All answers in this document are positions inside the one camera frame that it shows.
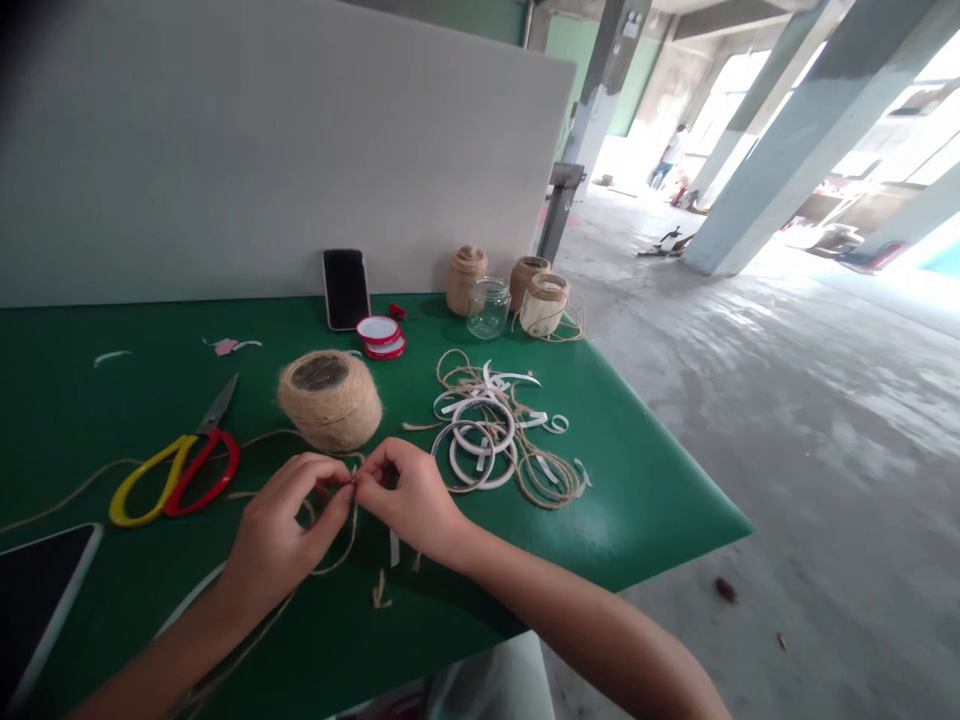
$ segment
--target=person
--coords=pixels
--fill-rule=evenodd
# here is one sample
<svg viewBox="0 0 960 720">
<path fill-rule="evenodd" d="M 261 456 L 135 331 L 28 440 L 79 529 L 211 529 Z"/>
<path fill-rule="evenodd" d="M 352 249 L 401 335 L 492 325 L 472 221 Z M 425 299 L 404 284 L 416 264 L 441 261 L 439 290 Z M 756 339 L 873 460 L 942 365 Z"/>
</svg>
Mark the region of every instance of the person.
<svg viewBox="0 0 960 720">
<path fill-rule="evenodd" d="M 650 187 L 654 190 L 660 189 L 663 181 L 667 179 L 667 175 L 673 170 L 673 166 L 683 158 L 683 146 L 687 143 L 688 135 L 686 125 L 677 125 L 677 131 L 670 138 L 667 147 L 664 148 L 663 155 L 660 156 L 660 164 L 657 165 L 653 175 L 650 176 Z"/>
<path fill-rule="evenodd" d="M 388 489 L 397 475 L 396 488 Z M 323 493 L 330 486 L 340 487 L 316 524 L 301 527 L 301 502 L 314 488 Z M 323 455 L 287 461 L 244 509 L 216 584 L 76 707 L 71 720 L 165 717 L 323 559 L 354 495 L 404 542 L 498 599 L 628 713 L 730 718 L 704 669 L 672 635 L 617 595 L 472 523 L 447 492 L 433 458 L 388 438 L 355 478 L 342 462 Z M 520 716 L 552 717 L 553 708 Z"/>
</svg>

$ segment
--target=tablet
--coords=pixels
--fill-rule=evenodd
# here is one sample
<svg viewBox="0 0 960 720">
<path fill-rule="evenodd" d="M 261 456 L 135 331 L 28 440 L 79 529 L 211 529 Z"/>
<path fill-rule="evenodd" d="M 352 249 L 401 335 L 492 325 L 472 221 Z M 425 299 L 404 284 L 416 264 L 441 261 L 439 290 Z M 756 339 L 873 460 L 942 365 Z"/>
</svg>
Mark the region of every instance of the tablet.
<svg viewBox="0 0 960 720">
<path fill-rule="evenodd" d="M 0 708 L 13 717 L 40 676 L 100 544 L 80 525 L 0 553 Z"/>
</svg>

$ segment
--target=white board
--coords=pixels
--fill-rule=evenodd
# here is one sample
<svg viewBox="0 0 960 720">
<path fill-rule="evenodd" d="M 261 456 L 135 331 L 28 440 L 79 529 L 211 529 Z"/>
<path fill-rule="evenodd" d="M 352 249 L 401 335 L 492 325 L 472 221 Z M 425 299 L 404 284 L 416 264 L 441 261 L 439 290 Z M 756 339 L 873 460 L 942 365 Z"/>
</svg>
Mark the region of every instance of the white board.
<svg viewBox="0 0 960 720">
<path fill-rule="evenodd" d="M 323 0 L 73 0 L 0 114 L 0 306 L 375 293 L 529 251 L 570 63 Z"/>
</svg>

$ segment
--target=yellow scissors handle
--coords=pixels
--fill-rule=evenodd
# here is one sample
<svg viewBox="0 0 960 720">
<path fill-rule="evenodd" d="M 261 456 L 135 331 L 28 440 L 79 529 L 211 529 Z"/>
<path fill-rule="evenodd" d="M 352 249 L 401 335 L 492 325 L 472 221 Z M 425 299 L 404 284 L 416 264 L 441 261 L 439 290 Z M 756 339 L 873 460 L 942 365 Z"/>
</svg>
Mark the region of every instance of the yellow scissors handle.
<svg viewBox="0 0 960 720">
<path fill-rule="evenodd" d="M 155 520 L 157 516 L 163 512 L 164 503 L 167 502 L 170 493 L 176 488 L 177 482 L 180 480 L 180 473 L 183 470 L 183 464 L 187 460 L 187 454 L 196 441 L 196 435 L 181 435 L 172 445 L 164 448 L 130 473 L 130 476 L 117 488 L 117 492 L 113 494 L 113 499 L 110 501 L 110 520 L 114 525 L 128 528 L 140 527 Z M 137 484 L 137 480 L 142 478 L 144 473 L 150 470 L 150 468 L 163 462 L 164 458 L 173 452 L 176 452 L 177 456 L 173 459 L 173 466 L 167 475 L 167 484 L 163 486 L 163 492 L 160 494 L 160 499 L 157 501 L 156 506 L 146 515 L 141 515 L 138 518 L 132 518 L 127 515 L 127 496 L 130 494 L 133 486 Z"/>
</svg>

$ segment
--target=empty glass jar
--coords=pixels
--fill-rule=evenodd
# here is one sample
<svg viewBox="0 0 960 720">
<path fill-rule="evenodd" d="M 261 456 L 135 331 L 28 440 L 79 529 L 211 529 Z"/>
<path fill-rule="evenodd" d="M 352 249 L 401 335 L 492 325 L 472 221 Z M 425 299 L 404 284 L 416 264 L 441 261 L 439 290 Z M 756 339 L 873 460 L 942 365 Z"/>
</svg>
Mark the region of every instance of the empty glass jar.
<svg viewBox="0 0 960 720">
<path fill-rule="evenodd" d="M 507 326 L 510 309 L 510 286 L 506 280 L 482 277 L 470 291 L 467 329 L 481 340 L 499 337 Z"/>
</svg>

